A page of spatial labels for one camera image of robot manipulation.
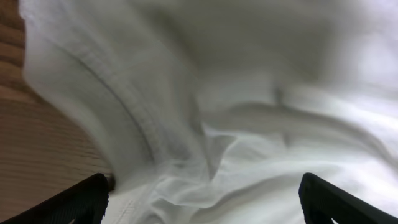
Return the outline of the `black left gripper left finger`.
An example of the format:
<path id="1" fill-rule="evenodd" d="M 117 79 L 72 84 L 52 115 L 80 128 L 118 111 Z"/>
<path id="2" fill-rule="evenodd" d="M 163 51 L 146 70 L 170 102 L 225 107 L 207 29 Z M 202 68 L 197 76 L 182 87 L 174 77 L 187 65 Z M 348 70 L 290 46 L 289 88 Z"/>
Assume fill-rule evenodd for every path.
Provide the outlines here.
<path id="1" fill-rule="evenodd" d="M 108 202 L 108 180 L 97 173 L 2 224 L 101 224 Z"/>

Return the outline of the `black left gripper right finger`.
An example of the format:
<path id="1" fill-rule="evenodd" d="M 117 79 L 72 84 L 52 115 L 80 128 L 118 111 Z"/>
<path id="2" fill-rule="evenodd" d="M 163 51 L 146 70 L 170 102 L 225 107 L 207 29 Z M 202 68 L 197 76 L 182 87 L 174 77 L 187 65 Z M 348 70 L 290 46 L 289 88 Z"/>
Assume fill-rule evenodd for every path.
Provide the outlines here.
<path id="1" fill-rule="evenodd" d="M 312 173 L 305 173 L 299 198 L 306 224 L 397 224 L 397 218 Z"/>

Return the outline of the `white t-shirt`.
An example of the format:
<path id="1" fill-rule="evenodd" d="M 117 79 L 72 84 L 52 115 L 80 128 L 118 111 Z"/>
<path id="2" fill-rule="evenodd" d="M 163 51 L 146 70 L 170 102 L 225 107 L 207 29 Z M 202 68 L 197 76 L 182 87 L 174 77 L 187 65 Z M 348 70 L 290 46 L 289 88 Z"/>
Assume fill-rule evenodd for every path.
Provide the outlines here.
<path id="1" fill-rule="evenodd" d="M 311 172 L 397 215 L 397 2 L 21 1 L 24 77 L 116 178 L 105 223 L 303 223 Z"/>

